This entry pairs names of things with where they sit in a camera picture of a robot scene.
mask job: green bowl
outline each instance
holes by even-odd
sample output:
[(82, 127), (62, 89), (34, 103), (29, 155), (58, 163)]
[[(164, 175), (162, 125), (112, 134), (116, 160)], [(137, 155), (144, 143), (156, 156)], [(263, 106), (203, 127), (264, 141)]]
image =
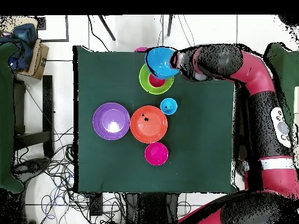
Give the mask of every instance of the green bowl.
[(167, 78), (165, 80), (165, 83), (161, 87), (153, 87), (148, 79), (150, 75), (151, 73), (148, 70), (147, 65), (144, 64), (139, 73), (139, 81), (143, 89), (153, 95), (160, 95), (161, 93), (165, 93), (173, 84), (174, 77), (172, 76), (170, 78)]

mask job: magenta bowl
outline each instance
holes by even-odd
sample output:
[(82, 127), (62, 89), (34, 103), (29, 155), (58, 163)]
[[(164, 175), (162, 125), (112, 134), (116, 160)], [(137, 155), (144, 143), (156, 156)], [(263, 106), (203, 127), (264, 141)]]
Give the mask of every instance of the magenta bowl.
[(167, 161), (167, 147), (160, 142), (153, 142), (147, 146), (144, 152), (147, 162), (154, 166), (160, 166)]
[(144, 52), (146, 51), (148, 48), (147, 47), (138, 47), (137, 49), (134, 50), (134, 52)]

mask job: small blue bowl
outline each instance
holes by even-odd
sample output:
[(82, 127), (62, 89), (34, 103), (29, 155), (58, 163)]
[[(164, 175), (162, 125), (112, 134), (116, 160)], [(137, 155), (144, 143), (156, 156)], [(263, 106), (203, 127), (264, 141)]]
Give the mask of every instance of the small blue bowl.
[(167, 79), (179, 73), (178, 69), (173, 69), (170, 65), (170, 59), (175, 51), (170, 47), (155, 47), (147, 52), (145, 63), (154, 77)]
[(164, 114), (171, 115), (178, 109), (178, 104), (173, 98), (165, 98), (161, 102), (160, 109)]

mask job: black chair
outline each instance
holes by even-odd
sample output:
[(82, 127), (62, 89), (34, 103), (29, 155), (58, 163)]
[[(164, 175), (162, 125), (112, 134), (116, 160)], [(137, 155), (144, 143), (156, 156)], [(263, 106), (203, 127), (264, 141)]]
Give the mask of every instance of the black chair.
[[(103, 25), (104, 25), (105, 29), (107, 30), (107, 32), (109, 33), (111, 39), (113, 41), (116, 41), (115, 36), (113, 35), (113, 33), (111, 32), (111, 30), (109, 29), (107, 23), (104, 20), (104, 17), (102, 15), (99, 15), (98, 17), (99, 17), (100, 21), (103, 23)], [(173, 15), (169, 15), (168, 30), (167, 30), (167, 36), (168, 37), (171, 35), (172, 18), (173, 18)]]

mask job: table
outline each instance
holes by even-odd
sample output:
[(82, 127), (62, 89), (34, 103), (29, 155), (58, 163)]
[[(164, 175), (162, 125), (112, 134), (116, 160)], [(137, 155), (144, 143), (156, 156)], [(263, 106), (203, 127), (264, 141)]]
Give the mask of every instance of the table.
[[(234, 85), (227, 81), (191, 82), (175, 76), (164, 94), (147, 93), (139, 72), (143, 52), (78, 52), (78, 191), (231, 193), (232, 107)], [(169, 149), (162, 166), (144, 159), (147, 144), (129, 132), (107, 141), (93, 130), (92, 117), (104, 103), (122, 104), (130, 116), (146, 105), (159, 107), (166, 97), (178, 103), (167, 116), (160, 140)]]

